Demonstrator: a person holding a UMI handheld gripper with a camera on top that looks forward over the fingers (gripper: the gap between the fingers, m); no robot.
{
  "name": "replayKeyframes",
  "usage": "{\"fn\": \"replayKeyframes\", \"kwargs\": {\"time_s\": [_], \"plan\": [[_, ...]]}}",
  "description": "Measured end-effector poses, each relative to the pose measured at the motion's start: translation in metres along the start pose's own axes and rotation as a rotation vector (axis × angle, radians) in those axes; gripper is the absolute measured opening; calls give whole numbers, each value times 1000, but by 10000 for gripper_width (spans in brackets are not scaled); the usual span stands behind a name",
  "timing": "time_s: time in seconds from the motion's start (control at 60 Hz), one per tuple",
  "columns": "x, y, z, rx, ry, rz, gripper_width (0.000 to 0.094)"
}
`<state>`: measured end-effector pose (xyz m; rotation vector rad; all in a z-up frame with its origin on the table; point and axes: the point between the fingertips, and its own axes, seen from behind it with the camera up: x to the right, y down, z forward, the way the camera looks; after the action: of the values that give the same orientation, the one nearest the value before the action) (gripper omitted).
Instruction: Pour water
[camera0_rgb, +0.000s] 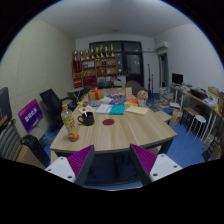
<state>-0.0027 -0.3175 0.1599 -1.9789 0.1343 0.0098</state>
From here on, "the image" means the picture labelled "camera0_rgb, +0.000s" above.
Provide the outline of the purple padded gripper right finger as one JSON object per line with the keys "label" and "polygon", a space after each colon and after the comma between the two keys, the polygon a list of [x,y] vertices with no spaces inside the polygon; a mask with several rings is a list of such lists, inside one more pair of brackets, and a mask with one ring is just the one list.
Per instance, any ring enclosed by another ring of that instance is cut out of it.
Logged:
{"label": "purple padded gripper right finger", "polygon": [[143,186],[182,169],[166,154],[154,154],[140,146],[130,145],[130,157]]}

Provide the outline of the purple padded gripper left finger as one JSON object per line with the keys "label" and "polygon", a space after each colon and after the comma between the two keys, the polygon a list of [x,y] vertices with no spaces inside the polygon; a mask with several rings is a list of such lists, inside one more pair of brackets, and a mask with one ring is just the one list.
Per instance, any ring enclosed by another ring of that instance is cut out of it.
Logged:
{"label": "purple padded gripper left finger", "polygon": [[69,157],[59,157],[46,168],[46,171],[69,182],[83,186],[94,156],[95,148],[93,145],[90,145]]}

